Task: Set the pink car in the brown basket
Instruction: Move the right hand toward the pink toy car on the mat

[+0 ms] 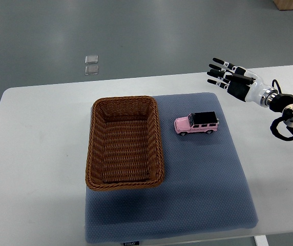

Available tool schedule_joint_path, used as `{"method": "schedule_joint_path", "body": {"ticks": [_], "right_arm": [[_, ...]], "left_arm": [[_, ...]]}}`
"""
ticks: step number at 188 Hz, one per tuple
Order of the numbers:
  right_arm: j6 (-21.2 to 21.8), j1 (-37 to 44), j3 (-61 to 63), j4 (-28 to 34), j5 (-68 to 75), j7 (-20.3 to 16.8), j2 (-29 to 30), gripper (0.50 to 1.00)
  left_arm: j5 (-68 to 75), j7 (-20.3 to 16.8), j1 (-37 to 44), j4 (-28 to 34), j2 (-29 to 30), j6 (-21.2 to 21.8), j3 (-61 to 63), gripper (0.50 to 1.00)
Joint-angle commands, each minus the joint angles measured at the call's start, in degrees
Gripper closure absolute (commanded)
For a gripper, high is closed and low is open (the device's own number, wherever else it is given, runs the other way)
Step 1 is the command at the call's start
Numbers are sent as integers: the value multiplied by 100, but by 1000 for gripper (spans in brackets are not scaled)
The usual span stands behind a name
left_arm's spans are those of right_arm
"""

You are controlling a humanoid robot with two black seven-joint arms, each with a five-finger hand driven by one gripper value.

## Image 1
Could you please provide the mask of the white robotic hand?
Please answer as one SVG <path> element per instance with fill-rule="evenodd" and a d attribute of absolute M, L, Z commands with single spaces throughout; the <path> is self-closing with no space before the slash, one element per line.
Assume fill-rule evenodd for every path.
<path fill-rule="evenodd" d="M 229 80 L 229 85 L 212 79 L 208 79 L 208 83 L 227 89 L 230 95 L 241 101 L 255 102 L 260 106 L 269 106 L 276 96 L 276 89 L 266 85 L 254 72 L 215 57 L 213 61 L 219 65 L 209 64 L 209 67 L 218 71 L 208 71 L 207 75 L 219 80 Z"/>

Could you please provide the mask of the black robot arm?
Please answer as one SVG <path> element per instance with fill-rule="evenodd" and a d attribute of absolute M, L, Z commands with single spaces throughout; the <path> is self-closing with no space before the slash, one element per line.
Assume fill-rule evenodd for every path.
<path fill-rule="evenodd" d="M 284 94 L 276 79 L 271 85 L 254 72 L 227 61 L 213 58 L 207 72 L 208 83 L 227 91 L 228 94 L 243 102 L 254 102 L 269 108 L 281 116 L 273 120 L 270 130 L 273 136 L 283 141 L 293 141 L 293 95 Z"/>

